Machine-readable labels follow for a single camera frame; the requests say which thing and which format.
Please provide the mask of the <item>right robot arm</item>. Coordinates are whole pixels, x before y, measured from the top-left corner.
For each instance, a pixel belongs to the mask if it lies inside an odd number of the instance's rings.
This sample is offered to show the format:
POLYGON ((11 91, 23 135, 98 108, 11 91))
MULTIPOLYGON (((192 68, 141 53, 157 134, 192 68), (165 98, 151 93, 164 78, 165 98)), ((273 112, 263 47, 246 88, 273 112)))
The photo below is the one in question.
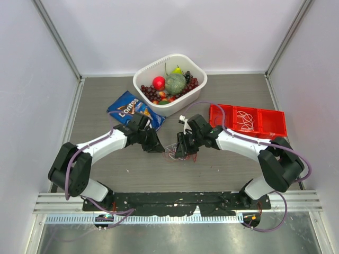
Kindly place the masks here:
POLYGON ((260 198, 273 191, 286 192, 305 168, 285 138, 256 139, 221 125, 212 127, 200 114, 189 119, 181 115, 179 123, 183 131, 177 134, 176 158, 195 154, 205 146, 258 162, 261 176, 250 180, 239 191, 243 208, 253 208, 260 198))

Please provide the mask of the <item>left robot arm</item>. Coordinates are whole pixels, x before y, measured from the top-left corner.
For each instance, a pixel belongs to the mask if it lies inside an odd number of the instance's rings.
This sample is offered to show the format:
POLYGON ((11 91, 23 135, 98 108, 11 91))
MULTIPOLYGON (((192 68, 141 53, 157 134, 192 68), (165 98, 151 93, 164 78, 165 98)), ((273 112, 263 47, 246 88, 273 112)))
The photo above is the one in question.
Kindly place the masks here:
POLYGON ((65 199, 81 196, 101 211, 113 208, 114 192, 90 178, 92 166, 105 156, 128 146, 139 144, 147 153, 163 153, 156 130, 148 116, 136 113, 125 124, 89 142, 64 143, 48 173, 48 179, 64 190, 65 199))

